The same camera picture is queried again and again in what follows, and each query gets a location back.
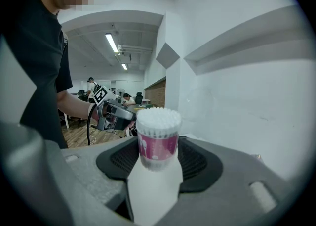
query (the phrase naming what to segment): ceiling pipe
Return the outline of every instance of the ceiling pipe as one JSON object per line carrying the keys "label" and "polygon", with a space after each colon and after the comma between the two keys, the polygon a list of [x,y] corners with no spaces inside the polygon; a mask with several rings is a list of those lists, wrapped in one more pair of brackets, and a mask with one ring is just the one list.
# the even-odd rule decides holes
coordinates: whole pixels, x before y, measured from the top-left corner
{"label": "ceiling pipe", "polygon": [[142,50],[142,49],[122,49],[122,48],[118,48],[118,52],[119,53],[122,53],[122,52],[129,52],[129,53],[134,53],[134,52],[140,52],[140,53],[149,53],[151,54],[152,51],[149,51],[149,50]]}
{"label": "ceiling pipe", "polygon": [[139,49],[139,50],[146,50],[146,51],[153,51],[152,48],[142,47],[142,46],[128,46],[128,45],[118,45],[122,49]]}
{"label": "ceiling pipe", "polygon": [[139,51],[119,51],[119,54],[121,53],[132,53],[132,54],[151,54],[150,52],[139,52]]}

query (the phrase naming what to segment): black t-shirt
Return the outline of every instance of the black t-shirt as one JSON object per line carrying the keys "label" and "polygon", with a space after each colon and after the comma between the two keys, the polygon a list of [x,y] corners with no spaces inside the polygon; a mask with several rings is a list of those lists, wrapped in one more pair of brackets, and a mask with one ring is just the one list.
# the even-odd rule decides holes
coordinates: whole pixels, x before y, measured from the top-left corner
{"label": "black t-shirt", "polygon": [[67,148],[57,110],[57,93],[71,88],[68,45],[57,16],[41,0],[27,0],[5,38],[16,59],[37,86],[21,118],[46,140]]}

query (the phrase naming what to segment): seated person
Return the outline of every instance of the seated person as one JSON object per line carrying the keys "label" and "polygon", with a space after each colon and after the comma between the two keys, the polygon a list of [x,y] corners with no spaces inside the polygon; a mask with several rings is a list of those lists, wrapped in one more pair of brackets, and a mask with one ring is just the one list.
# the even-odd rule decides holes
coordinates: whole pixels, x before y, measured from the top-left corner
{"label": "seated person", "polygon": [[124,106],[136,105],[135,100],[128,93],[124,93],[123,97],[126,100],[126,102],[124,103]]}

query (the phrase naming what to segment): pink label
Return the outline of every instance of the pink label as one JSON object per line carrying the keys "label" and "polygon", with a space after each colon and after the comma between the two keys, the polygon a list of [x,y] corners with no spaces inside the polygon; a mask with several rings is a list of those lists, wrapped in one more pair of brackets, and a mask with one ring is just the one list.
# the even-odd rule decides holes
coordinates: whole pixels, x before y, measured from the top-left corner
{"label": "pink label", "polygon": [[165,160],[171,157],[176,151],[177,142],[178,135],[156,139],[138,133],[139,153],[152,160]]}

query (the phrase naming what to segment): wooden floor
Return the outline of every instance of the wooden floor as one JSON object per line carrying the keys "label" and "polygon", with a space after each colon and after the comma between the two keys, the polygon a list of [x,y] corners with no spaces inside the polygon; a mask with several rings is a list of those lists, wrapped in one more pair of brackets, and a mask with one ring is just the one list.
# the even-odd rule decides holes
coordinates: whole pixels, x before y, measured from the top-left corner
{"label": "wooden floor", "polygon": [[[66,125],[62,124],[62,131],[64,138],[67,142],[68,148],[78,148],[88,146],[87,139],[87,121],[82,121],[78,128],[77,120],[68,120],[69,129],[66,128]],[[95,120],[91,120],[90,125],[96,125]],[[108,141],[113,141],[120,139],[126,135],[125,131],[115,130],[115,134],[107,131],[100,131],[90,127],[90,133],[96,138],[96,142],[93,142],[94,138],[90,136],[90,142],[92,144],[100,144]]]}

